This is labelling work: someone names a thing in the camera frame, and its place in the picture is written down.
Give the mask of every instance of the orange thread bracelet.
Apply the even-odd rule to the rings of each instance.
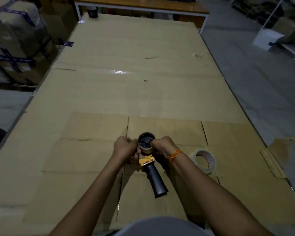
[[[174,159],[175,159],[175,157],[177,156],[177,154],[178,154],[178,153],[181,153],[181,152],[182,152],[181,150],[176,150],[176,151],[174,152],[173,155],[171,155],[171,156],[168,157],[169,160],[170,160],[170,162],[171,162],[172,164],[173,164]]]

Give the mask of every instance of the forearm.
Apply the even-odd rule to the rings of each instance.
[[[216,235],[272,235],[231,193],[179,153],[174,167],[195,196]]]
[[[81,199],[50,233],[51,236],[91,235],[121,165],[109,160]]]

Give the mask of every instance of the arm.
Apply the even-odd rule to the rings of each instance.
[[[153,140],[151,145],[165,157],[178,150],[173,140],[167,136]],[[193,193],[215,235],[273,235],[235,196],[203,173],[186,154],[177,154],[173,165]]]
[[[89,236],[113,187],[119,170],[137,148],[137,140],[119,137],[114,152],[94,182],[67,215],[58,223],[50,236]]]

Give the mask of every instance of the black handle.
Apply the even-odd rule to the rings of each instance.
[[[152,185],[155,198],[166,195],[168,192],[168,189],[166,188],[159,172],[154,166],[154,163],[147,164],[146,166],[143,167],[143,169],[148,175],[148,179],[150,180],[150,183]]]

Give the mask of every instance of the packing tape strip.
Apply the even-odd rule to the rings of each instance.
[[[202,166],[200,166],[197,162],[197,156],[203,156],[207,162],[208,162],[208,168],[204,168]],[[200,170],[202,170],[205,174],[210,174],[211,172],[213,172],[215,170],[215,158],[214,156],[209,153],[207,150],[203,149],[203,148],[199,148],[197,150],[195,150],[193,152],[193,154],[191,155],[191,159],[192,161],[196,164],[197,167],[199,167]]]

